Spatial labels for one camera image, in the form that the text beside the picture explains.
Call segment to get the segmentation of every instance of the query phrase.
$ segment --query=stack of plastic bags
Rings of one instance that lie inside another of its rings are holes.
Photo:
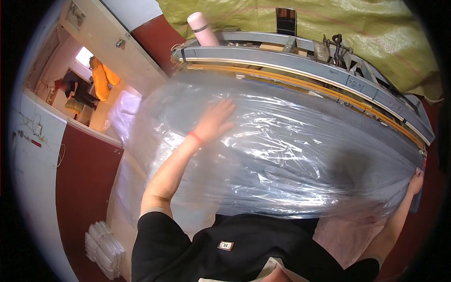
[[[89,226],[89,232],[85,233],[85,248],[86,256],[97,263],[108,279],[121,276],[125,250],[105,222]]]

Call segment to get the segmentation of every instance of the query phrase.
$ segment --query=door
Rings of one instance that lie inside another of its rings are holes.
[[[67,0],[61,25],[103,64],[147,97],[166,74],[99,0]]]

